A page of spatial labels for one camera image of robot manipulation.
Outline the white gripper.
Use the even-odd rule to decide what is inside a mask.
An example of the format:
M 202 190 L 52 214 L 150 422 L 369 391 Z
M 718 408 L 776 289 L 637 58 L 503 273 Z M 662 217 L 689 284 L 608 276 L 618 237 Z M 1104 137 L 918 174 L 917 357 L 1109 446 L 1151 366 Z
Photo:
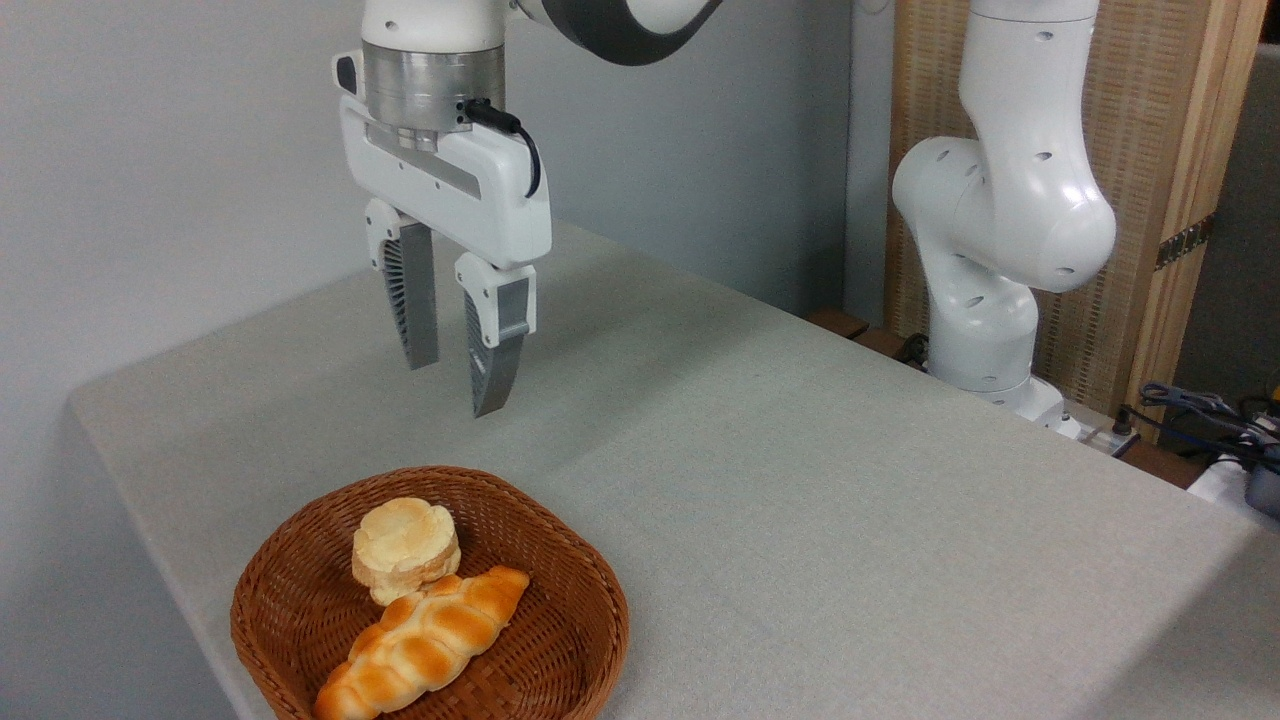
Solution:
M 332 72 L 351 174 L 375 197 L 365 209 L 367 245 L 406 361 L 412 369 L 439 361 L 433 229 L 470 251 L 454 275 L 474 415 L 494 413 L 538 328 L 536 272 L 527 264 L 552 243 L 549 186 L 534 151 L 470 117 L 503 108 L 506 55 L 357 50 L 334 56 Z

